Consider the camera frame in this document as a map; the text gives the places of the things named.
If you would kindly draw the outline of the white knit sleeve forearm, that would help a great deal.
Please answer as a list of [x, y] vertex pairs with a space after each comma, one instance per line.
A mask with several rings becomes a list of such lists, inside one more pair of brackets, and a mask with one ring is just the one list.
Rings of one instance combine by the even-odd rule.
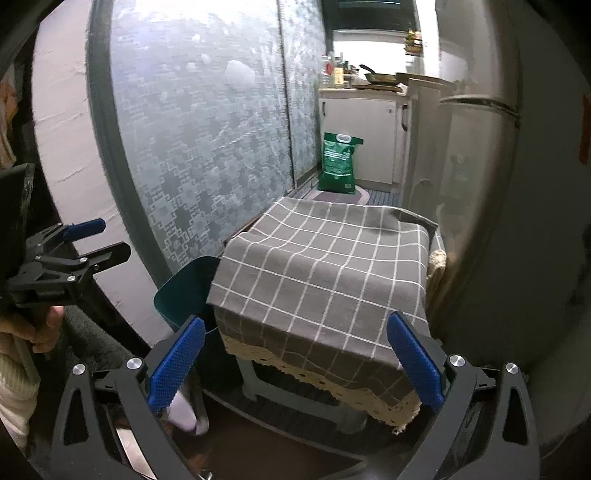
[[27, 448], [29, 421], [37, 406], [40, 375], [23, 339], [1, 334], [1, 421], [16, 446]]

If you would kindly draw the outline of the person's left hand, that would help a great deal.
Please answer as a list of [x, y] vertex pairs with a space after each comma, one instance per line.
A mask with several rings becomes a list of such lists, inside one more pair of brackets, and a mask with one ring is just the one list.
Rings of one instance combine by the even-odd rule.
[[1, 315], [1, 353], [17, 359], [16, 338], [29, 342], [34, 353], [50, 352], [58, 342], [64, 316], [63, 306], [52, 306], [42, 323], [34, 327], [21, 317]]

